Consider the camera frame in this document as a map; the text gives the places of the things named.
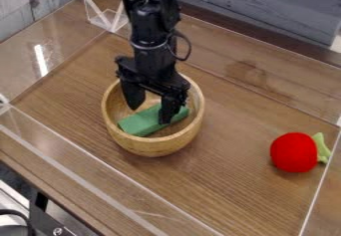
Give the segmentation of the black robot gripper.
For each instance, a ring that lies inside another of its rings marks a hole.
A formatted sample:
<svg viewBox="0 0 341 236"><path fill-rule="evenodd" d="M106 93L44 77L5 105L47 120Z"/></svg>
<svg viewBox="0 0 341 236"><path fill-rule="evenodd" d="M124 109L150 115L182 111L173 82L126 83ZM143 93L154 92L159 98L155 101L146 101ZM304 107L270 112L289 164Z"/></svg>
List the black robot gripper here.
<svg viewBox="0 0 341 236"><path fill-rule="evenodd" d="M186 58L177 56L177 40L151 46L138 42L131 45L134 55L115 58L127 105L136 110L146 100L146 92L159 95L159 124L167 124L186 105L190 83L175 68L177 62Z"/></svg>

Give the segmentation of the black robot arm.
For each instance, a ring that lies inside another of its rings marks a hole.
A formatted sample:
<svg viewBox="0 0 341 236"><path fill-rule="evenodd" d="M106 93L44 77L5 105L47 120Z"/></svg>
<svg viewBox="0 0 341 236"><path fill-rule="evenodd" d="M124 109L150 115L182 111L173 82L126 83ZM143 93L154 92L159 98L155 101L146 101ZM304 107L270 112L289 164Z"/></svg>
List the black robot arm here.
<svg viewBox="0 0 341 236"><path fill-rule="evenodd" d="M177 55L175 29L181 20L177 0L122 0L131 23L134 54L118 56L118 77L126 102L136 109L151 92L162 97L159 123L166 124L186 103L190 83L175 69L182 60Z"/></svg>

